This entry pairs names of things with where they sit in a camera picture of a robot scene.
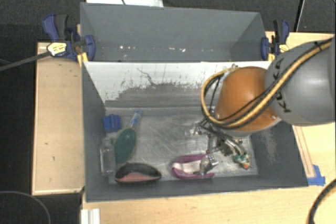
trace yellow cable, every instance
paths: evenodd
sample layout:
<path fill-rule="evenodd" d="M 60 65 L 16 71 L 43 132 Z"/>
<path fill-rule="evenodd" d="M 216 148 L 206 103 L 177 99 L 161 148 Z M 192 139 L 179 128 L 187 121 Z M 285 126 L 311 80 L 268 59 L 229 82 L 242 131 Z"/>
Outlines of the yellow cable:
<path fill-rule="evenodd" d="M 325 50 L 327 48 L 329 48 L 331 45 L 331 42 L 325 43 L 320 45 L 319 47 L 316 47 L 315 49 L 313 49 L 312 51 L 306 53 L 305 55 L 301 56 L 297 61 L 295 61 L 293 63 L 293 65 L 283 74 L 283 76 L 279 79 L 279 81 L 274 85 L 274 87 L 270 90 L 270 92 L 264 97 L 264 99 L 261 100 L 261 102 L 253 109 L 251 110 L 249 113 L 247 113 L 245 116 L 243 116 L 241 119 L 237 120 L 234 123 L 231 124 L 227 124 L 225 127 L 227 128 L 234 128 L 237 127 L 241 124 L 244 124 L 245 122 L 247 122 L 249 119 L 251 119 L 253 116 L 255 116 L 266 104 L 267 102 L 272 98 L 272 96 L 274 94 L 276 94 L 276 92 L 280 89 L 280 87 L 285 83 L 285 81 L 288 79 L 288 77 L 305 61 L 307 61 L 309 58 L 313 57 L 314 55 L 318 54 L 320 51 Z M 205 113 L 205 115 L 208 117 L 208 119 L 210 121 L 212 121 L 213 123 L 216 124 L 225 124 L 225 121 L 227 121 L 228 119 L 225 120 L 217 120 L 214 117 L 211 116 L 210 112 L 208 111 L 208 109 L 206 108 L 206 104 L 205 104 L 205 100 L 204 100 L 204 92 L 205 92 L 205 88 L 208 85 L 208 83 L 217 76 L 220 76 L 221 74 L 224 74 L 225 72 L 230 71 L 230 69 L 227 70 L 223 70 L 221 72 L 218 72 L 214 75 L 212 75 L 210 78 L 208 78 L 206 80 L 206 82 L 204 83 L 204 85 L 202 86 L 201 89 L 201 106 L 202 109 Z"/>

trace clear plastic bottle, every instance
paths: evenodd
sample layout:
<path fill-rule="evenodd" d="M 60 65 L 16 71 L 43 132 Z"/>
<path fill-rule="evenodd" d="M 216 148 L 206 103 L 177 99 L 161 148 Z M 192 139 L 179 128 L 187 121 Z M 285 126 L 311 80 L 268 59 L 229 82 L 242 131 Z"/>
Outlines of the clear plastic bottle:
<path fill-rule="evenodd" d="M 129 127 L 131 128 L 136 128 L 137 125 L 140 123 L 141 120 L 141 116 L 142 116 L 142 110 L 141 109 L 137 109 L 130 121 Z"/>
<path fill-rule="evenodd" d="M 112 140 L 104 137 L 100 146 L 100 168 L 103 176 L 113 176 L 116 169 L 116 159 Z"/>

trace blue clamp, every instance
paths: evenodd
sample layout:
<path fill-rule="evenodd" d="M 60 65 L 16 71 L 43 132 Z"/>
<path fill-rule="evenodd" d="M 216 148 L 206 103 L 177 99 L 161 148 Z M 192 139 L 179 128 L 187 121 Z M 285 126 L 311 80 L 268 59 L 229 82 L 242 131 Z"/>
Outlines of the blue clamp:
<path fill-rule="evenodd" d="M 315 177 L 307 178 L 309 186 L 324 186 L 326 184 L 325 177 L 321 176 L 320 168 L 317 165 L 314 165 Z"/>
<path fill-rule="evenodd" d="M 51 55 L 53 57 L 63 57 L 77 61 L 77 55 L 79 52 L 76 51 L 76 47 L 80 47 L 80 51 L 86 52 L 88 60 L 92 61 L 96 52 L 96 45 L 93 36 L 87 35 L 82 41 L 75 29 L 67 27 L 67 21 L 68 15 L 65 14 L 49 14 L 43 18 L 43 30 L 49 35 L 51 41 L 61 41 L 65 44 L 65 51 Z"/>
<path fill-rule="evenodd" d="M 289 24 L 285 20 L 274 20 L 275 36 L 272 36 L 272 43 L 267 37 L 263 37 L 260 43 L 260 54 L 262 60 L 267 60 L 269 54 L 275 57 L 281 54 L 280 45 L 286 44 L 289 37 Z"/>
<path fill-rule="evenodd" d="M 110 114 L 104 117 L 104 128 L 107 133 L 115 133 L 121 129 L 120 116 Z"/>

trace orange object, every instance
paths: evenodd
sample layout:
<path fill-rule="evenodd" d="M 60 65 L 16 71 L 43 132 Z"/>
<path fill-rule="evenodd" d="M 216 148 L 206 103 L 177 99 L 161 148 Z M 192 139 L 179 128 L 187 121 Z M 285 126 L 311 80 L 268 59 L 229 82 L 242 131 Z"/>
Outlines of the orange object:
<path fill-rule="evenodd" d="M 241 111 L 239 110 L 264 92 L 265 76 L 266 69 L 260 67 L 243 67 L 231 72 L 223 81 L 215 111 L 216 119 L 234 120 L 246 112 L 255 101 Z M 253 121 L 235 130 L 259 131 L 272 125 L 276 119 L 277 115 L 268 107 Z"/>

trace pink object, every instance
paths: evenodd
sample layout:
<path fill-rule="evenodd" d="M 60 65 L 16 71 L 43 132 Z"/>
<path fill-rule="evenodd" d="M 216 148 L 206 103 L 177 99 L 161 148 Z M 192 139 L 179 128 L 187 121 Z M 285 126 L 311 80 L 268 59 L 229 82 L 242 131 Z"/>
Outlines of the pink object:
<path fill-rule="evenodd" d="M 179 179 L 212 178 L 215 174 L 201 175 L 200 163 L 206 154 L 184 155 L 177 158 L 172 165 L 173 174 Z"/>

